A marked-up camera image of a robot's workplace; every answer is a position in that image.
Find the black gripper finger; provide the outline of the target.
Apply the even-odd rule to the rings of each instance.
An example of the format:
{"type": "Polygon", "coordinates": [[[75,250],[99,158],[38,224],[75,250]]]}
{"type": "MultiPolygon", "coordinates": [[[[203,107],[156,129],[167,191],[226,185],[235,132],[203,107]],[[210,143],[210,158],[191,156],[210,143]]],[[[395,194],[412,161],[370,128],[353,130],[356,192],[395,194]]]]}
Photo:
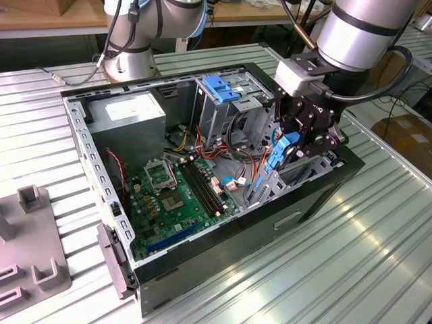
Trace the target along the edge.
{"type": "Polygon", "coordinates": [[[313,157],[347,145],[348,136],[341,130],[326,130],[320,134],[309,133],[296,143],[296,157],[313,157]]]}
{"type": "Polygon", "coordinates": [[[291,97],[282,87],[275,94],[275,121],[279,123],[283,134],[299,133],[299,140],[306,136],[304,121],[304,97],[291,97]]]}

